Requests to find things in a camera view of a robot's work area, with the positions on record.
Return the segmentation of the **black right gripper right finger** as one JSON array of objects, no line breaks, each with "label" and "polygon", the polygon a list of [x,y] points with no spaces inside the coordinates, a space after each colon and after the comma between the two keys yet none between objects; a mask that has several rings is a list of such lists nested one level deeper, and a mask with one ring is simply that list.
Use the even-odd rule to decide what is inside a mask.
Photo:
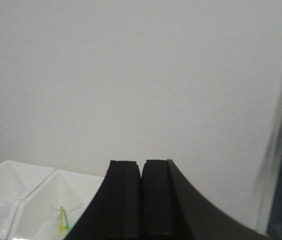
[{"label": "black right gripper right finger", "polygon": [[145,240],[267,240],[208,201],[171,160],[147,160],[142,172]]}]

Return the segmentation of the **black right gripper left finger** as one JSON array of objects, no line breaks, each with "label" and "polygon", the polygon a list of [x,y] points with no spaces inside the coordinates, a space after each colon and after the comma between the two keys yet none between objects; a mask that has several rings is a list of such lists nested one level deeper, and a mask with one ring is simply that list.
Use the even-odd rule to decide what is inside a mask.
[{"label": "black right gripper left finger", "polygon": [[106,176],[67,240],[139,240],[141,177],[134,161],[110,162]]}]

